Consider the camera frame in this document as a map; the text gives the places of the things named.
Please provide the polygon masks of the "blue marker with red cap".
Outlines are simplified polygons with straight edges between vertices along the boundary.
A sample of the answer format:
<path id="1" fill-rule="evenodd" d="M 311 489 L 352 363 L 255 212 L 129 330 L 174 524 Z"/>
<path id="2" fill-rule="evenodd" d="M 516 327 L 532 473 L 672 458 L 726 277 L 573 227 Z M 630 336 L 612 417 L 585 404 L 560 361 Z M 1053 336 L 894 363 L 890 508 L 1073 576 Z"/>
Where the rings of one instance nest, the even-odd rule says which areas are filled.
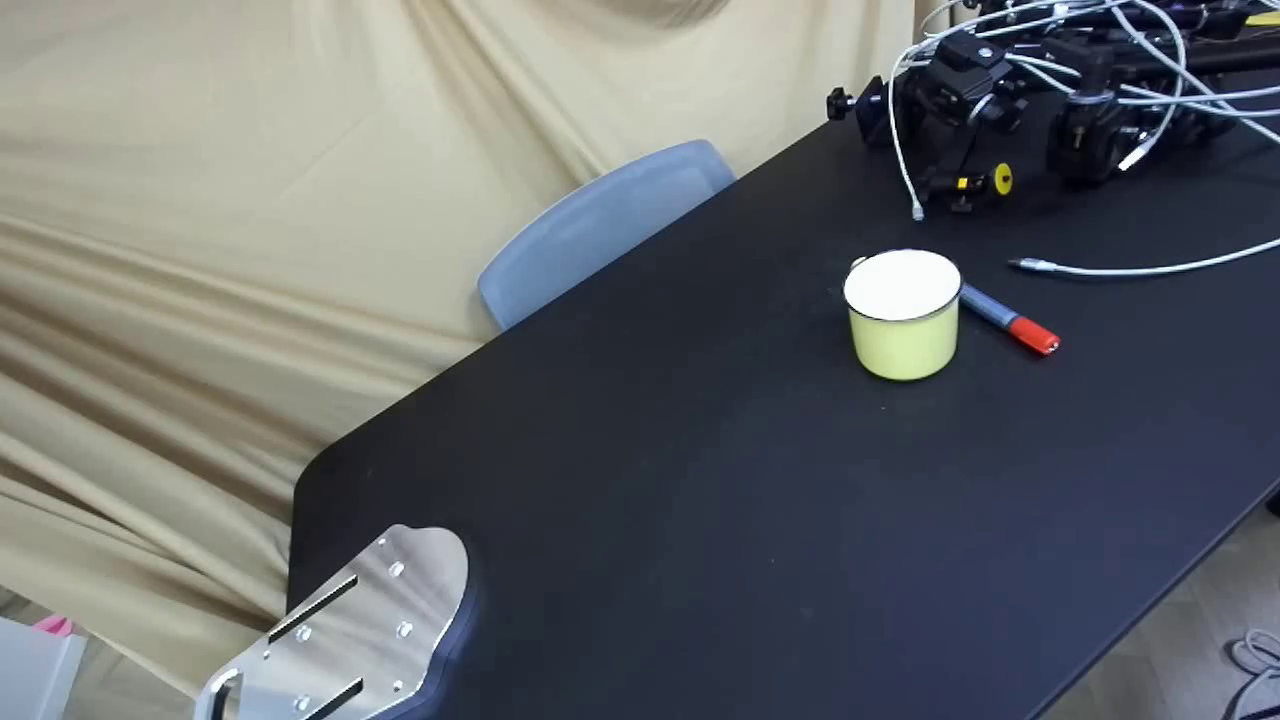
<path id="1" fill-rule="evenodd" d="M 1053 356 L 1060 351 L 1060 336 L 1043 323 L 1035 323 L 1033 314 L 1008 309 L 1004 301 L 962 285 L 959 301 L 968 312 L 975 312 L 978 320 L 994 323 L 1000 330 L 1008 330 L 1014 345 L 1022 345 L 1035 356 Z"/>

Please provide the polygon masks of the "yellow enamel cup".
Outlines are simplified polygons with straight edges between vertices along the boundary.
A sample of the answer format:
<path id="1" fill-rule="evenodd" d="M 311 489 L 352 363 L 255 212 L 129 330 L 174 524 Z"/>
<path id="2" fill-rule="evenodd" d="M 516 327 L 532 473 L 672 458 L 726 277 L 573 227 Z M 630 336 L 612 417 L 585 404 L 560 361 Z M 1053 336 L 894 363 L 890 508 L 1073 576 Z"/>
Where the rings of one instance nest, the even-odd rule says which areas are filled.
<path id="1" fill-rule="evenodd" d="M 942 373 L 959 338 L 959 266 L 926 248 L 854 255 L 840 285 L 850 351 L 877 380 Z"/>

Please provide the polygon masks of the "blue grey chair back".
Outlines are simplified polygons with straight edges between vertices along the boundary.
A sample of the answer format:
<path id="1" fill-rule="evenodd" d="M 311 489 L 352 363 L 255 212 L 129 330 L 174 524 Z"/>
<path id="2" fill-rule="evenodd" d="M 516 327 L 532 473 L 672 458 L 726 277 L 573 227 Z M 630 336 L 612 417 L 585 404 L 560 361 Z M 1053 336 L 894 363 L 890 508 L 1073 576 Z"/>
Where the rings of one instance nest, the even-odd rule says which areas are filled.
<path id="1" fill-rule="evenodd" d="M 708 138 L 649 150 L 521 227 L 488 258 L 476 293 L 508 330 L 731 182 L 735 171 Z"/>

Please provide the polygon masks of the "silver metal mounting plate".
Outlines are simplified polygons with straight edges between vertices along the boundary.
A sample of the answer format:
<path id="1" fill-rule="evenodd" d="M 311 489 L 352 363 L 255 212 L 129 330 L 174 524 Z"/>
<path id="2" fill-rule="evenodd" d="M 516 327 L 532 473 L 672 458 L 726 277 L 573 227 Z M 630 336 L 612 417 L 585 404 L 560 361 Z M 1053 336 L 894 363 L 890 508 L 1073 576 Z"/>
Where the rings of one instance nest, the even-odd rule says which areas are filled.
<path id="1" fill-rule="evenodd" d="M 452 529 L 386 524 L 217 669 L 192 720 L 383 720 L 440 672 L 466 600 Z"/>

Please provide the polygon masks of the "beige fabric backdrop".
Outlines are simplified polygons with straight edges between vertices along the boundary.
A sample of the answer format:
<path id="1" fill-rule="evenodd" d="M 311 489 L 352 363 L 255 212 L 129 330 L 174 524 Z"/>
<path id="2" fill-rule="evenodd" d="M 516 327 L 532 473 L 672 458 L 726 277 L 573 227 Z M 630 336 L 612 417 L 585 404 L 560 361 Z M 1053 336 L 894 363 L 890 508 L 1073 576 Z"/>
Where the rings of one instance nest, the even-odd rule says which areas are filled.
<path id="1" fill-rule="evenodd" d="M 933 0 L 0 0 L 0 581 L 174 690 L 285 606 L 336 436 L 678 138 L 754 169 Z"/>

